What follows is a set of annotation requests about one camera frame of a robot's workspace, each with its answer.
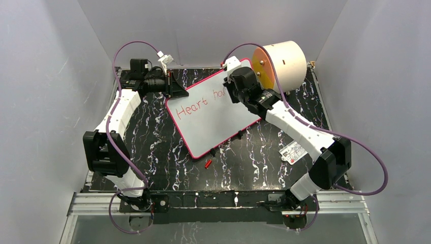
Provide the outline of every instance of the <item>red marker cap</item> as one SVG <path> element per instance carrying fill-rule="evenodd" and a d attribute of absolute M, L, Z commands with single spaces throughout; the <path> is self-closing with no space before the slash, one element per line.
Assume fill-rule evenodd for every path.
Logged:
<path fill-rule="evenodd" d="M 210 166 L 211 163 L 212 163 L 211 159 L 209 159 L 208 161 L 206 161 L 205 169 L 207 169 Z"/>

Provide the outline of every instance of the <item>black clamp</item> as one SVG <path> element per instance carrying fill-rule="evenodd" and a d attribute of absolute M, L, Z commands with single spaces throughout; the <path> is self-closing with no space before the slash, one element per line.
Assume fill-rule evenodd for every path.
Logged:
<path fill-rule="evenodd" d="M 226 87 L 232 103 L 243 103 L 249 112 L 265 120 L 266 112 L 281 97 L 272 89 L 263 89 L 254 71 L 249 67 L 241 67 L 225 79 Z"/>
<path fill-rule="evenodd" d="M 167 98 L 188 97 L 189 93 L 180 85 L 171 72 L 167 74 L 159 66 L 149 70 L 146 59 L 131 59 L 130 70 L 121 73 L 121 87 L 139 93 L 141 99 L 147 93 L 163 93 Z"/>
<path fill-rule="evenodd" d="M 145 188 L 140 197 L 128 197 L 123 194 L 118 194 L 118 198 L 126 202 L 128 205 L 137 206 L 140 210 L 146 210 L 151 205 L 150 192 Z"/>
<path fill-rule="evenodd" d="M 244 135 L 244 132 L 238 131 L 238 134 L 237 134 L 238 139 L 241 139 L 243 135 Z"/>
<path fill-rule="evenodd" d="M 211 148 L 211 150 L 209 151 L 209 153 L 210 153 L 213 157 L 215 157 L 215 156 L 216 156 L 216 149 Z"/>

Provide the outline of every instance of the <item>gray wall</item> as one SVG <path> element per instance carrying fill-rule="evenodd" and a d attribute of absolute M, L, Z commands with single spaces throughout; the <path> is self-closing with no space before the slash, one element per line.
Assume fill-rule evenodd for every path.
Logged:
<path fill-rule="evenodd" d="M 111 61 L 75 0 L 0 3 L 0 243 L 58 243 Z"/>
<path fill-rule="evenodd" d="M 316 60 L 346 0 L 78 0 L 109 57 L 125 42 L 148 41 L 177 64 L 219 66 L 233 47 L 244 42 L 299 43 L 307 60 Z M 254 47 L 235 55 L 251 57 Z M 132 57 L 157 57 L 133 44 L 118 57 L 128 66 Z"/>
<path fill-rule="evenodd" d="M 379 243 L 431 243 L 431 2 L 348 1 L 317 59 L 335 131 L 383 158 L 389 185 L 367 197 Z M 354 147 L 349 176 L 364 191 L 383 180 Z"/>

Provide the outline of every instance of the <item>table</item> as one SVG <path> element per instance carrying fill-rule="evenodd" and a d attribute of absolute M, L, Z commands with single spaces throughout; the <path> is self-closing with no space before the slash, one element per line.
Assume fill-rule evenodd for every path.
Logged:
<path fill-rule="evenodd" d="M 173 75 L 188 87 L 219 69 L 176 69 Z M 302 86 L 288 96 L 291 106 L 316 126 L 328 129 L 310 67 Z M 131 160 L 154 191 L 219 191 L 286 189 L 313 165 L 306 155 L 293 166 L 281 161 L 279 150 L 292 142 L 277 127 L 259 121 L 242 139 L 232 138 L 198 160 L 190 156 L 165 106 L 163 95 L 149 94 L 132 115 L 125 144 Z M 208 159 L 212 164 L 204 168 Z M 339 184 L 346 186 L 342 178 Z M 94 174 L 89 191 L 116 191 L 113 183 Z"/>

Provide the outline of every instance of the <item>white robotic arm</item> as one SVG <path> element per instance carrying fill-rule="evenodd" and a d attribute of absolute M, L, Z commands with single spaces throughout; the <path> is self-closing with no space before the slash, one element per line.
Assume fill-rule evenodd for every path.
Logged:
<path fill-rule="evenodd" d="M 131 59 L 129 71 L 121 78 L 121 98 L 112 114 L 112 108 L 119 99 L 117 92 L 115 100 L 104 117 L 103 121 L 94 131 L 87 131 L 83 136 L 85 155 L 89 170 L 96 172 L 112 181 L 119 190 L 140 188 L 140 190 L 124 191 L 118 196 L 130 204 L 134 209 L 146 209 L 150 204 L 149 194 L 143 190 L 145 183 L 137 177 L 127 161 L 120 155 L 110 140 L 107 133 L 119 150 L 130 158 L 124 144 L 126 127 L 135 109 L 147 93 L 160 92 L 168 98 L 185 97 L 188 92 L 172 79 L 170 72 L 166 71 L 166 64 L 172 61 L 170 55 L 160 56 L 162 67 L 148 69 L 146 59 Z M 110 117 L 109 131 L 106 131 L 106 123 Z"/>
<path fill-rule="evenodd" d="M 283 130 L 314 161 L 310 171 L 286 191 L 281 199 L 285 206 L 295 209 L 308 196 L 321 189 L 330 189 L 351 167 L 349 140 L 311 129 L 310 125 L 313 124 L 292 108 L 286 107 L 278 92 L 263 88 L 259 80 L 262 74 L 242 67 L 236 57 L 227 59 L 223 68 L 228 74 L 223 85 L 232 102 L 243 103 L 251 113 Z"/>

